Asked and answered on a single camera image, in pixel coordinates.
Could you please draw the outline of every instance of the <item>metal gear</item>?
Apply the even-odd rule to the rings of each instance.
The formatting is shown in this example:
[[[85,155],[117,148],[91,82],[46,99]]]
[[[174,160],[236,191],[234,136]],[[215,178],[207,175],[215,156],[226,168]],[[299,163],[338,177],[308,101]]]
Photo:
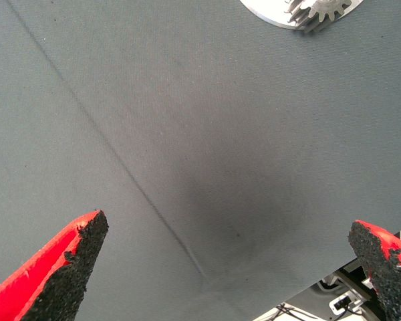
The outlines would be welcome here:
[[[305,32],[319,31],[341,17],[352,0],[288,0],[289,22],[295,21],[298,29]]]
[[[352,4],[352,0],[305,0],[302,2],[301,9],[309,9],[309,17],[312,18],[318,13],[319,22],[324,21],[328,15],[331,21],[336,18],[336,12],[340,15],[345,13],[345,8]]]
[[[345,17],[364,0],[241,0],[268,23],[286,29],[320,31]]]

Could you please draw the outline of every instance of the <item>gray cloth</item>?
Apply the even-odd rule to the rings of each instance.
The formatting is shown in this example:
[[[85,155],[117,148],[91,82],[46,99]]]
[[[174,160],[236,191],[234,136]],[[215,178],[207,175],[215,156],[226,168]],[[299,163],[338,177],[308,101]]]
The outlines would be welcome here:
[[[399,230],[401,0],[0,1],[0,281],[94,208],[77,320],[252,320]]]

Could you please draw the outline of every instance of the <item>gear teeth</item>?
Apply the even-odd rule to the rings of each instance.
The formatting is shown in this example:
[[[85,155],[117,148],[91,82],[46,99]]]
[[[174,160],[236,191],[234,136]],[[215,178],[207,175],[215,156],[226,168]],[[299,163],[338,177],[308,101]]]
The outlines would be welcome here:
[[[305,32],[323,29],[344,15],[345,8],[352,4],[352,0],[286,0],[286,2],[289,4],[286,12],[291,14],[288,22],[295,21],[295,27],[304,28]]]

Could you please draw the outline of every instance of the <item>crease line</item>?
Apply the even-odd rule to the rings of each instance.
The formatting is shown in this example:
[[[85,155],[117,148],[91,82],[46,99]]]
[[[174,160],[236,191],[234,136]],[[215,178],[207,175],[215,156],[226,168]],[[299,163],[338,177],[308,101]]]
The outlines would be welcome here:
[[[156,216],[159,218],[159,220],[165,225],[167,230],[170,232],[171,236],[175,239],[177,244],[182,248],[184,254],[189,258],[189,260],[192,262],[192,264],[195,266],[197,272],[203,277],[206,278],[206,275],[200,265],[200,263],[197,261],[196,257],[194,256],[193,252],[184,244],[184,241],[178,236],[176,231],[170,226],[168,221],[165,219],[165,217],[160,213],[158,210],[157,206],[153,203],[152,199],[147,195],[146,191],[141,187],[140,183],[136,180],[135,176],[132,174],[130,169],[126,166],[125,162],[123,161],[122,157],[118,154],[117,150],[113,147],[112,143],[108,140],[106,135],[102,132],[101,128],[98,126],[97,122],[94,120],[94,118],[91,116],[91,114],[88,112],[86,107],[82,104],[82,101],[77,97],[76,93],[73,91],[71,86],[68,84],[68,82],[65,80],[63,77],[62,73],[58,70],[57,66],[52,62],[44,48],[41,46],[41,44],[37,41],[35,38],[34,34],[32,34],[30,28],[26,24],[26,22],[22,19],[21,15],[19,12],[16,10],[15,6],[10,2],[10,0],[5,0],[8,6],[11,8],[12,12],[16,15],[18,21],[20,24],[23,26],[24,30],[29,34],[30,38],[34,41],[35,45],[37,48],[42,52],[43,56],[47,60],[48,64],[51,66],[51,68],[54,70],[54,72],[57,74],[58,78],[62,81],[63,86],[68,90],[72,98],[75,100],[77,106],[79,109],[85,114],[85,116],[88,118],[89,123],[92,125],[92,128],[100,135],[100,138],[104,141],[105,145],[110,149],[112,154],[116,157],[118,163],[123,167],[125,170],[126,174],[130,177],[130,180],[135,184],[136,188],[141,192],[142,196],[147,200],[147,203],[152,207],[154,213]]]

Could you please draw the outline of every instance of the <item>gray fabric surface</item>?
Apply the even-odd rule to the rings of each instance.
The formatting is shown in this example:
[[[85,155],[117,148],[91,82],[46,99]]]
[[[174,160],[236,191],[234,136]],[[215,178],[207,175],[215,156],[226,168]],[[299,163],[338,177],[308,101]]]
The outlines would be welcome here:
[[[251,320],[401,228],[401,0],[314,37],[233,1],[0,1],[0,281],[110,232],[78,320]]]

